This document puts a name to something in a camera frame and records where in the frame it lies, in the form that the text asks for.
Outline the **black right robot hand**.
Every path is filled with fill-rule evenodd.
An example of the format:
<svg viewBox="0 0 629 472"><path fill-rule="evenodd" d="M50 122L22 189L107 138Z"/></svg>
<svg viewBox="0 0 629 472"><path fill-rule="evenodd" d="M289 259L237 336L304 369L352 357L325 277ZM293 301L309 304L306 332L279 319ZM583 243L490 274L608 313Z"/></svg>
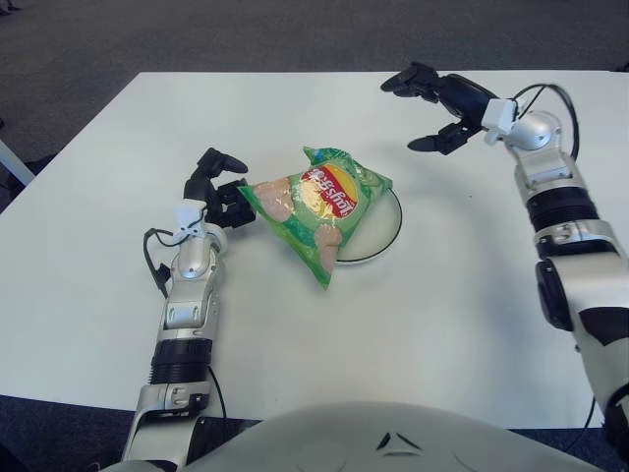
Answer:
<svg viewBox="0 0 629 472"><path fill-rule="evenodd" d="M460 148L484 130L483 116L489 102L496 98L493 92L463 76L440 76L434 68L415 61L386 80L380 89L399 97L420 97L431 103L440 103L459 119L440 129L436 135L418 138L407 144L413 151L438 152L442 155Z"/></svg>

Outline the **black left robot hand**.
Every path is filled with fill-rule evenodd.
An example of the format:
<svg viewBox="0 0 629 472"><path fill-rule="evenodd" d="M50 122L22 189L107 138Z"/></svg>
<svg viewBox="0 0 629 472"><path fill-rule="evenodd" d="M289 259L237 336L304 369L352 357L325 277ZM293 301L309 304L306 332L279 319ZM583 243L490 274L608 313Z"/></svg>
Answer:
<svg viewBox="0 0 629 472"><path fill-rule="evenodd" d="M222 172L247 174L248 166L239 159L210 147L197 162L196 170L184 187L184 198L204 203L204 221L221 228L238 228L256 219L256 212L240 192L248 186L245 178L215 187L213 179Z"/></svg>

